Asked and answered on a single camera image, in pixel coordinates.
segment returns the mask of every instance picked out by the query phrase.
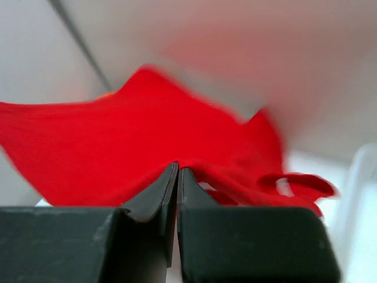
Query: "black plastic part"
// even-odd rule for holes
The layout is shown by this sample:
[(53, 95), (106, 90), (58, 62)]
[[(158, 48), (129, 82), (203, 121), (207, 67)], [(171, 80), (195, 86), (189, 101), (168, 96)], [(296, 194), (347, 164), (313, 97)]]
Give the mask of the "black plastic part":
[(178, 178), (184, 282), (340, 282), (326, 230), (305, 208), (222, 207), (190, 169)]
[(0, 282), (165, 282), (177, 173), (171, 164), (120, 208), (0, 208)]

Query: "red towel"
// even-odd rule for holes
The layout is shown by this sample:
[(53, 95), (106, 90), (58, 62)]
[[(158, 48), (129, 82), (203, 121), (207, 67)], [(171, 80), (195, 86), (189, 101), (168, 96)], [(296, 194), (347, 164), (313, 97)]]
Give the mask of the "red towel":
[[(56, 206), (119, 206), (171, 162), (218, 190), (221, 203), (320, 210), (333, 187), (282, 170), (282, 147), (266, 112), (240, 124), (153, 68), (118, 92), (86, 103), (0, 103), (0, 144), (18, 171)], [(287, 178), (294, 196), (276, 181)]]

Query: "cloth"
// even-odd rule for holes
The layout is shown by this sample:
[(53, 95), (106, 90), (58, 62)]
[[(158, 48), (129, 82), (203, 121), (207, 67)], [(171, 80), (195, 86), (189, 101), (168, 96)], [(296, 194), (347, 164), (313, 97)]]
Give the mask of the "cloth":
[[(241, 124), (153, 67), (95, 101), (0, 103), (0, 144), (54, 206), (119, 206), (171, 162), (191, 168), (227, 205), (301, 206), (321, 215), (314, 201), (335, 194), (318, 176), (284, 174), (265, 109)], [(293, 195), (279, 193), (280, 179)]]

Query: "dark vertical seam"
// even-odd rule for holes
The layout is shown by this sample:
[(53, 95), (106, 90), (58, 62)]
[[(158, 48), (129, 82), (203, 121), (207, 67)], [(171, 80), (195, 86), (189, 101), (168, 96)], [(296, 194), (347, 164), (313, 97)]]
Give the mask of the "dark vertical seam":
[(105, 89), (107, 91), (113, 90), (113, 88), (110, 86), (110, 83), (108, 82), (106, 76), (101, 71), (98, 63), (94, 59), (94, 56), (90, 52), (88, 46), (86, 45), (83, 37), (81, 36), (80, 32), (78, 31), (77, 27), (72, 23), (69, 15), (67, 14), (67, 11), (65, 10), (63, 4), (61, 3), (61, 0), (48, 0), (48, 2), (51, 4), (55, 12), (58, 14), (58, 16), (61, 18), (63, 23), (65, 24), (67, 30), (70, 32), (70, 35), (73, 37), (74, 41), (78, 45), (81, 52), (84, 54), (86, 59), (88, 60), (90, 66), (94, 69), (95, 73), (98, 75), (98, 78), (103, 83)]

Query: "red cloth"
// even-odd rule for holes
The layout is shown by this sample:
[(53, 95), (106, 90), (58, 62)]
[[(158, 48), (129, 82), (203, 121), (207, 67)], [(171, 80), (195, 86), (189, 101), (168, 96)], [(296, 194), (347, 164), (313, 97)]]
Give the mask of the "red cloth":
[[(282, 170), (282, 148), (266, 112), (248, 123), (189, 95), (152, 68), (112, 96), (86, 103), (0, 103), (0, 144), (18, 171), (56, 206), (119, 206), (171, 162), (193, 170), (225, 204), (320, 210), (334, 195), (317, 176)], [(286, 177), (293, 197), (277, 192)]]

